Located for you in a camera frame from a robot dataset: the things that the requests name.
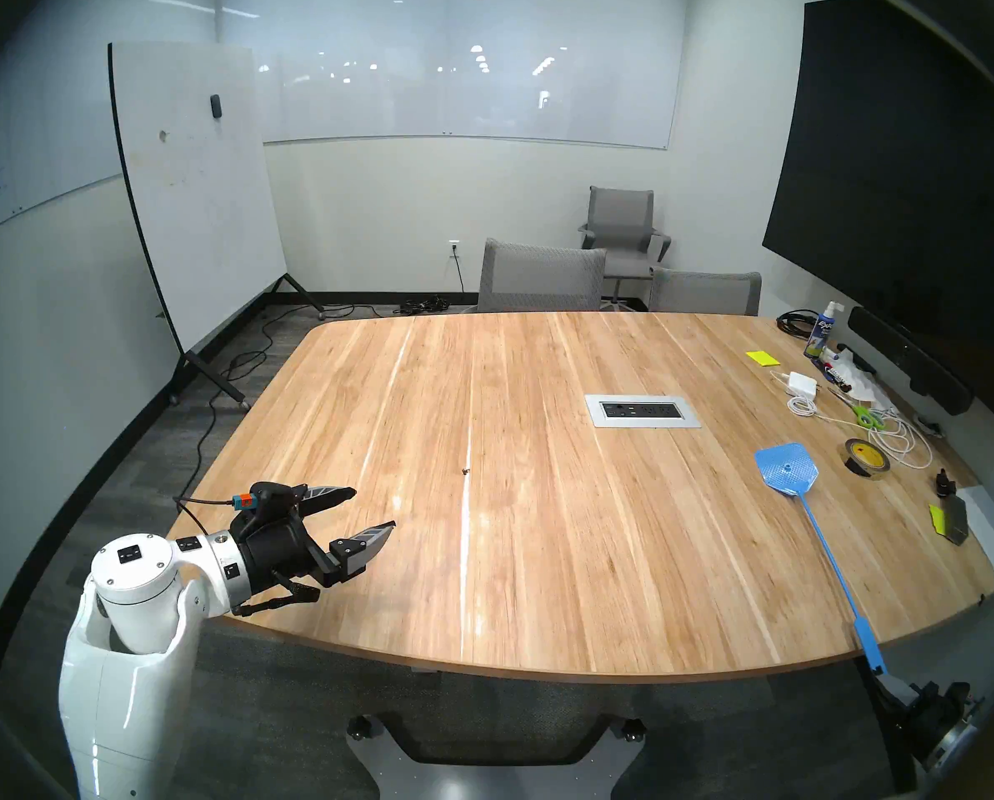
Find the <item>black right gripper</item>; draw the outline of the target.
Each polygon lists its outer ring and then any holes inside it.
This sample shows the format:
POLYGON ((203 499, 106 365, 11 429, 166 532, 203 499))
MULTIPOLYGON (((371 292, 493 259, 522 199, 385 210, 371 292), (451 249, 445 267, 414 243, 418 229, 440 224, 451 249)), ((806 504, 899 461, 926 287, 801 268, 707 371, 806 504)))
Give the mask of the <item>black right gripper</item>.
POLYGON ((952 682, 944 692, 936 682, 909 684, 889 672, 874 672, 878 705, 886 721, 900 728, 918 762, 944 762, 969 733, 965 718, 968 682, 952 682))

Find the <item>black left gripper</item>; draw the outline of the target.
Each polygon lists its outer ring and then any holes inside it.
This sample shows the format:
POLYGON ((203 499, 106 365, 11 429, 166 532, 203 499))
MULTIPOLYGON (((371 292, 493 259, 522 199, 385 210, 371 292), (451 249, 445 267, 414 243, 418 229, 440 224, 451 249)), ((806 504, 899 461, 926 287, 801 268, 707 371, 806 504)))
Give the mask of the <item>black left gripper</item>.
POLYGON ((333 583, 346 583, 363 573, 371 560, 383 549, 396 521, 382 522, 329 543, 328 554, 310 537, 299 515, 314 515, 338 507, 353 499, 357 491, 350 486, 312 486, 293 488, 297 512, 251 527, 253 512, 242 511, 230 525, 230 535, 238 547, 249 580, 250 593, 245 600, 280 585, 288 595, 273 597, 260 604, 240 604, 232 615, 245 618, 260 611, 297 604, 316 603, 322 589, 333 583))

